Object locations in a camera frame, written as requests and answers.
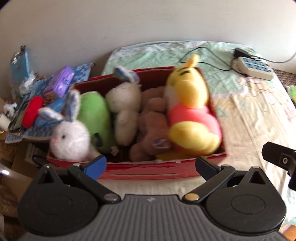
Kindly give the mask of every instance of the black eyebrow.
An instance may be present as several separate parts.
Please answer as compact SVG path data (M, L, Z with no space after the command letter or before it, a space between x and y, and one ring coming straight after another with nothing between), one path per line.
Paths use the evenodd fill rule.
M177 70L177 71L179 72L179 71L181 71L181 70L183 70L183 69L188 69L188 68L187 68L187 67L184 67L184 68L181 68L181 69L179 69L179 70Z
M190 70L185 70L185 71L183 71L181 74L179 74L180 76L181 75L184 75L184 74L187 74L187 73L190 73Z

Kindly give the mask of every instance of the brown carpet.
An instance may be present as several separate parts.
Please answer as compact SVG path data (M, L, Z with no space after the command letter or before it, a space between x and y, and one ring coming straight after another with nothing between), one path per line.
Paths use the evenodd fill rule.
M291 74L279 69L274 69L274 72L277 74L283 86L296 85L296 74Z

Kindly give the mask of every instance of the gray ribbed panel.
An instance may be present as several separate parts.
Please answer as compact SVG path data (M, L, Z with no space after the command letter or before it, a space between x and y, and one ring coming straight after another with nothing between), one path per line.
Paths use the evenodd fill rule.
M214 226L196 205L176 195L126 195L123 202L105 205L85 228L62 237L26 233L21 241L284 241L279 233L241 237Z

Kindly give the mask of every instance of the white wall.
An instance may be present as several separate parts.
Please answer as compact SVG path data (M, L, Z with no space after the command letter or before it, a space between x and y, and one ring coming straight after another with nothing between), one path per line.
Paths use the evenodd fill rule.
M158 40L214 40L282 61L296 51L293 0L10 0L0 10L0 95L12 54L26 44L34 71L95 61L118 47ZM277 65L296 73L296 59Z

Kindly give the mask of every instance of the gold screw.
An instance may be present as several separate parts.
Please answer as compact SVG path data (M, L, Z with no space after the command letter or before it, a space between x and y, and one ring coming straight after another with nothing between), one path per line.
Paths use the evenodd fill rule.
M185 199L188 201L197 201L199 198L199 195L196 193L187 193L185 195Z

